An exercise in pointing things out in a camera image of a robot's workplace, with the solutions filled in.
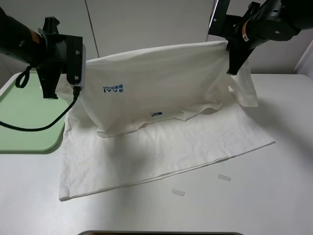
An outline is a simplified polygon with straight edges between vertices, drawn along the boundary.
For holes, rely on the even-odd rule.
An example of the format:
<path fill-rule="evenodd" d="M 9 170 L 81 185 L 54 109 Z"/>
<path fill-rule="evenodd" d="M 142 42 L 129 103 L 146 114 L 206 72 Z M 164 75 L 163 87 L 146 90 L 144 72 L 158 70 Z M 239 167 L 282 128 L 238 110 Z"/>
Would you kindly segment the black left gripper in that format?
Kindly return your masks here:
<path fill-rule="evenodd" d="M 58 31 L 59 20 L 46 17 L 42 29 L 31 32 L 37 55 L 33 66 L 39 77 L 43 98 L 58 99 L 56 87 L 62 73 L 67 72 L 67 35 Z"/>

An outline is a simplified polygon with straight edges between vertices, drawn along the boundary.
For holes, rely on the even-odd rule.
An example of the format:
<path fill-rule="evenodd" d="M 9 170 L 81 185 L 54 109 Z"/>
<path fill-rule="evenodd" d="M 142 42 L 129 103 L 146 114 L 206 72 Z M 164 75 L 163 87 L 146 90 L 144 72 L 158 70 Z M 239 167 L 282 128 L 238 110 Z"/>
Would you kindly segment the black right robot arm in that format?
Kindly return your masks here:
<path fill-rule="evenodd" d="M 240 21 L 233 24 L 228 39 L 230 75 L 236 75 L 256 47 L 268 42 L 284 42 L 313 27 L 311 0 L 267 0 L 252 2 Z"/>

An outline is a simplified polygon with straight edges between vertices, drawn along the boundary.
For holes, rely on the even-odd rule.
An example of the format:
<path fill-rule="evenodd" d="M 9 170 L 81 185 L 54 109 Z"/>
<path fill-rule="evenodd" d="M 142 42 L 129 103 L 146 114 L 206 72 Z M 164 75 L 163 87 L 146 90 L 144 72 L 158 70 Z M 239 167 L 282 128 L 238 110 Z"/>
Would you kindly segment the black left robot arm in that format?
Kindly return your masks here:
<path fill-rule="evenodd" d="M 56 87 L 67 57 L 66 37 L 59 34 L 59 23 L 55 17 L 46 17 L 37 33 L 0 10 L 0 52 L 28 64 L 16 79 L 17 88 L 25 88 L 30 70 L 36 69 L 43 98 L 58 98 Z"/>

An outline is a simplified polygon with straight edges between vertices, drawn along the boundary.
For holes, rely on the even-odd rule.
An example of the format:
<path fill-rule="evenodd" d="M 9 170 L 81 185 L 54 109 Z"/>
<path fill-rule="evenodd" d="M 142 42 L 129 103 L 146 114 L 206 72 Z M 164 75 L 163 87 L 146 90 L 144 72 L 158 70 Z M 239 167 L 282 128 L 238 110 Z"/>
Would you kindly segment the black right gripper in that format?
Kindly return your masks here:
<path fill-rule="evenodd" d="M 242 19 L 233 26 L 234 37 L 228 40 L 227 74 L 237 75 L 257 46 L 268 41 L 288 41 L 299 34 L 301 29 L 287 13 L 288 3 L 288 0 L 267 0 L 263 4 L 254 1 L 249 4 Z"/>

